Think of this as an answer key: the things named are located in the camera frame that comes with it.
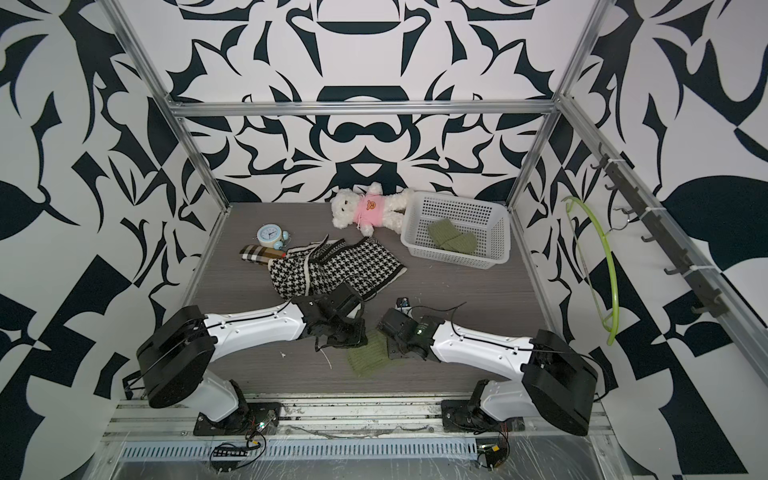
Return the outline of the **green knitted scarf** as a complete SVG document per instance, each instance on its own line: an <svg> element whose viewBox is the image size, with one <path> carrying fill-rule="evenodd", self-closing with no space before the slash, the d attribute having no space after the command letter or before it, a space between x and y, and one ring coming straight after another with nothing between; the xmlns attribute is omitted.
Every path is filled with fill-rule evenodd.
<svg viewBox="0 0 768 480"><path fill-rule="evenodd" d="M471 232L460 231L450 219L445 218L429 224L427 231L438 249L466 255L476 252L476 236Z"/></svg>
<svg viewBox="0 0 768 480"><path fill-rule="evenodd" d="M358 378L368 378L391 365L387 337L377 329L367 335L367 344L347 352L347 361Z"/></svg>

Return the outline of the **houndstooth black white garment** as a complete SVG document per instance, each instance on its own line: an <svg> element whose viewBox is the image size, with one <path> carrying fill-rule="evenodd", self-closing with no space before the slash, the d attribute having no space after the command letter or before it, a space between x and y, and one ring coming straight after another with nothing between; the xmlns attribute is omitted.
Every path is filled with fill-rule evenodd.
<svg viewBox="0 0 768 480"><path fill-rule="evenodd" d="M407 272L407 267L373 237L355 243L344 239L315 242L288 250L268 264L271 281L285 300L302 295L329 294L347 284L364 300Z"/></svg>

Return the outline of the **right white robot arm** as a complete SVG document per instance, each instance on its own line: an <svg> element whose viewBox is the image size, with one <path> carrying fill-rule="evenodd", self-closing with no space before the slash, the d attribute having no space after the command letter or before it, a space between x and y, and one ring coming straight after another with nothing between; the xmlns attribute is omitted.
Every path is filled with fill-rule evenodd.
<svg viewBox="0 0 768 480"><path fill-rule="evenodd" d="M556 333L504 337L411 312L392 308L377 325L390 358L467 365L502 378L478 381L464 403L443 402L445 430L503 432L538 416L565 433L588 434L599 375Z"/></svg>

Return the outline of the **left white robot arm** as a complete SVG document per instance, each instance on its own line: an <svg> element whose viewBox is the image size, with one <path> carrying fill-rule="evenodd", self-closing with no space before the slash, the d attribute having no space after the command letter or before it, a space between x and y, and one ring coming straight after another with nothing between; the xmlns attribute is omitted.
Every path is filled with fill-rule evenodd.
<svg viewBox="0 0 768 480"><path fill-rule="evenodd" d="M204 314L196 305L185 306L137 349L139 370L123 388L142 391L154 409L195 410L218 435L239 434L255 415L237 382L214 374L211 363L241 350L306 338L324 339L328 348L362 347L364 311L363 297L347 283L242 313Z"/></svg>

